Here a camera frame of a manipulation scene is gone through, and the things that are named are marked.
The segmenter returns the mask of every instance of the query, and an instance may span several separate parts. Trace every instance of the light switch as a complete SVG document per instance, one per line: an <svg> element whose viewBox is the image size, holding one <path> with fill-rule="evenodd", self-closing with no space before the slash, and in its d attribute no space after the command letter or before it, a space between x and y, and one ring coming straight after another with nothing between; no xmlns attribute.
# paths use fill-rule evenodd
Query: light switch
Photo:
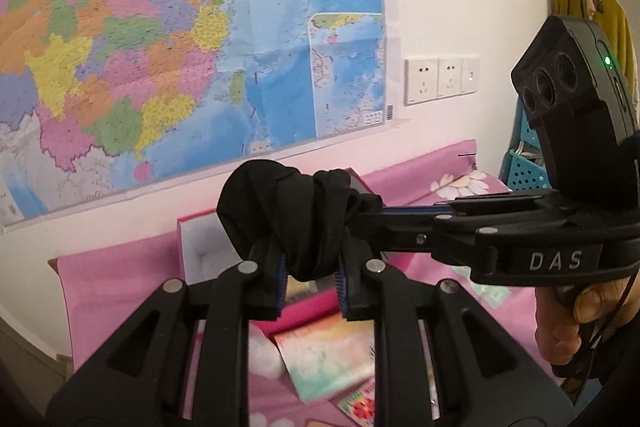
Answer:
<svg viewBox="0 0 640 427"><path fill-rule="evenodd" d="M404 63L405 105L435 100L438 96L438 59L408 58Z"/></svg>
<svg viewBox="0 0 640 427"><path fill-rule="evenodd" d="M462 94L476 92L480 83L480 57L462 58Z"/></svg>
<svg viewBox="0 0 640 427"><path fill-rule="evenodd" d="M462 58L441 58L438 61L438 98L457 96L462 92Z"/></svg>

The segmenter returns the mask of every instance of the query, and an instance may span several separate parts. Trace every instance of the pink bed sheet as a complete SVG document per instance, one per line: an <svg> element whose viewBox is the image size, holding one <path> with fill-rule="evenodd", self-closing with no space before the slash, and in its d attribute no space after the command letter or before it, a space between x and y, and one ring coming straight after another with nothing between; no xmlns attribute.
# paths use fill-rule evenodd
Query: pink bed sheet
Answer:
<svg viewBox="0 0 640 427"><path fill-rule="evenodd" d="M505 191L499 180L475 170L475 154L476 143L468 140L374 172L364 181L387 205L433 204L456 196ZM453 278L470 289L465 277L427 254L404 254L401 264L412 279L435 283ZM78 368L162 281L181 277L177 236L164 234L61 257L58 271ZM512 289L498 309L482 304L548 370L535 347L533 290ZM355 425L330 401L300 403L287 376L273 381L250 375L249 393L252 427L306 427L311 421Z"/></svg>

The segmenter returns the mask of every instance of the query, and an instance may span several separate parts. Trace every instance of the white wall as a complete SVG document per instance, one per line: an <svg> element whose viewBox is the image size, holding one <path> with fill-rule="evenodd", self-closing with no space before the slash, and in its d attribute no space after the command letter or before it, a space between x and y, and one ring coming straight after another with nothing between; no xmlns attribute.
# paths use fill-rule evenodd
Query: white wall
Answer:
<svg viewBox="0 0 640 427"><path fill-rule="evenodd" d="M482 169L497 173L511 136L510 72L548 13L548 0L400 0L403 56L480 54L476 94L410 108L410 121L382 134L300 155L303 171L352 166L360 173L476 138ZM178 216L214 206L214 176L0 237L0 315L50 354L70 351L59 281L46 261L175 229Z"/></svg>

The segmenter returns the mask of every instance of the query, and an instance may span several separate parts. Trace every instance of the book cover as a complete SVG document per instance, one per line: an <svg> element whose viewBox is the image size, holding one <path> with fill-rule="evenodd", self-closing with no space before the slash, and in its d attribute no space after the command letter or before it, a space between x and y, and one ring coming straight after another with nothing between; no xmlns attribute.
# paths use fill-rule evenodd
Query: book cover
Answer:
<svg viewBox="0 0 640 427"><path fill-rule="evenodd" d="M275 336L303 403L334 396L375 372L373 322L338 314Z"/></svg>
<svg viewBox="0 0 640 427"><path fill-rule="evenodd" d="M372 379L342 400L338 407L362 427L373 427L376 418L376 384Z"/></svg>

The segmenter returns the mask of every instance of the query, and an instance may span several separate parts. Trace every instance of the political map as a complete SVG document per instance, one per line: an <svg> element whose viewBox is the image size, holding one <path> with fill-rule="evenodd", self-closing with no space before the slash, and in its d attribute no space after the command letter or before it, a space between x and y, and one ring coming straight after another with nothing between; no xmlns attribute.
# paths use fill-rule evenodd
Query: political map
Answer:
<svg viewBox="0 0 640 427"><path fill-rule="evenodd" d="M383 0L0 0L0 223L382 124Z"/></svg>

